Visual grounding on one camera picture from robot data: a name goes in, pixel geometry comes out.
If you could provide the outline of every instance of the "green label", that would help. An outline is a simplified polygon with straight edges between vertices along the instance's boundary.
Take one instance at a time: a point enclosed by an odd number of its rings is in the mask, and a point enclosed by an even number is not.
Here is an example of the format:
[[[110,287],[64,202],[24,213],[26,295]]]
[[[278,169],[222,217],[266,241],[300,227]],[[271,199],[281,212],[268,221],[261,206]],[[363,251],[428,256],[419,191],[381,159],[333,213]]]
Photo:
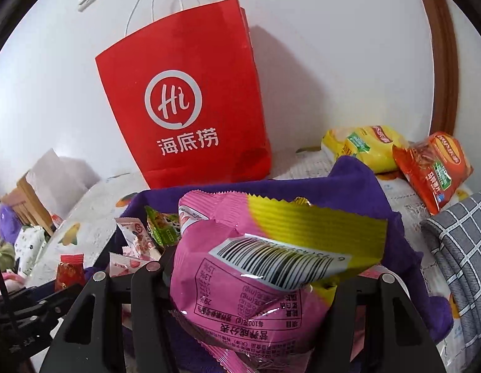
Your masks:
[[[367,146],[367,144],[361,140],[361,137],[359,137],[356,133],[350,134],[347,138],[356,146],[359,153],[368,153],[370,151],[370,148]]]
[[[448,189],[451,186],[451,177],[449,176],[446,167],[439,160],[434,163],[434,171],[442,190]]]

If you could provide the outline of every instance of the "white circle logo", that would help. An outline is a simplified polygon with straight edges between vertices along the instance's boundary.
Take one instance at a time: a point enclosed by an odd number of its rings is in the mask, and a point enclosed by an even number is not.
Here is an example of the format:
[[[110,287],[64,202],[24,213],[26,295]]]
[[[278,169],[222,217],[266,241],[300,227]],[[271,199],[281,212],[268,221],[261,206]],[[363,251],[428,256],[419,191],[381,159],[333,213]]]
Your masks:
[[[179,78],[182,81],[186,82],[189,85],[189,87],[192,89],[192,92],[194,93],[194,101],[195,101],[194,110],[192,111],[190,118],[185,123],[170,123],[166,121],[167,119],[169,119],[168,104],[170,105],[170,110],[173,114],[177,114],[177,101],[178,101],[179,109],[185,110],[189,108],[190,103],[185,104],[184,94],[180,87],[177,88],[177,90],[180,93],[178,94],[178,96],[176,96],[175,86],[174,85],[170,86],[171,92],[170,92],[170,98],[168,99],[167,85],[163,84],[163,90],[161,94],[161,104],[158,107],[158,111],[162,111],[162,114],[165,120],[159,118],[154,112],[154,110],[152,109],[152,106],[150,103],[150,96],[151,96],[152,90],[154,89],[154,87],[157,85],[159,81],[164,80],[165,78],[168,78],[168,77]],[[183,128],[186,128],[187,126],[190,126],[192,123],[194,123],[194,121],[199,116],[199,113],[201,112],[201,108],[202,108],[201,89],[199,88],[196,81],[192,77],[190,77],[189,74],[184,73],[183,71],[166,70],[166,71],[160,72],[157,76],[155,76],[152,80],[150,80],[150,83],[145,90],[145,109],[147,109],[147,113],[155,123],[157,123],[159,126],[162,126],[163,128],[166,128],[166,129],[177,130],[177,129],[183,129]]]

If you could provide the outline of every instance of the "yellow chip bag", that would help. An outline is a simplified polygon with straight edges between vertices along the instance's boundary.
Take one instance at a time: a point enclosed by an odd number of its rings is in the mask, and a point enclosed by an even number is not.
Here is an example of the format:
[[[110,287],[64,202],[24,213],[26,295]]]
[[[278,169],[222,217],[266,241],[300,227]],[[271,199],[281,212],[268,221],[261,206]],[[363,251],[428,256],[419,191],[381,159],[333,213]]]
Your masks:
[[[405,138],[387,126],[330,129],[321,141],[338,159],[341,155],[356,157],[375,174],[398,169],[393,158],[393,145],[407,148]]]

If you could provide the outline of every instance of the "small red package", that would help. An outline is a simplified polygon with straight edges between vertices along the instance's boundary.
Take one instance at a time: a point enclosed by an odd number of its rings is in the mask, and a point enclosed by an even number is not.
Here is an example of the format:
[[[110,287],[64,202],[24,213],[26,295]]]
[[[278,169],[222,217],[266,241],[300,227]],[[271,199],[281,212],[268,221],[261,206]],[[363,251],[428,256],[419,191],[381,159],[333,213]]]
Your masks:
[[[60,291],[75,283],[83,286],[85,282],[83,254],[61,255],[61,262],[57,266],[54,290]]]
[[[458,140],[444,132],[436,132],[406,149],[393,146],[393,156],[433,215],[474,171]]]

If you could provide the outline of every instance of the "green snack package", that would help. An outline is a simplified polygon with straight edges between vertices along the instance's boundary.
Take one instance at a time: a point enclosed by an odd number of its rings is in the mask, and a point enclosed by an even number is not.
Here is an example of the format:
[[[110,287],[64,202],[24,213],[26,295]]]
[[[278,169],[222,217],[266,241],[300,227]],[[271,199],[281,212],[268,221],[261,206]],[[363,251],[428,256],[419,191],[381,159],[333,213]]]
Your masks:
[[[177,244],[180,240],[178,214],[160,213],[150,206],[145,207],[147,228],[152,239],[162,248]]]

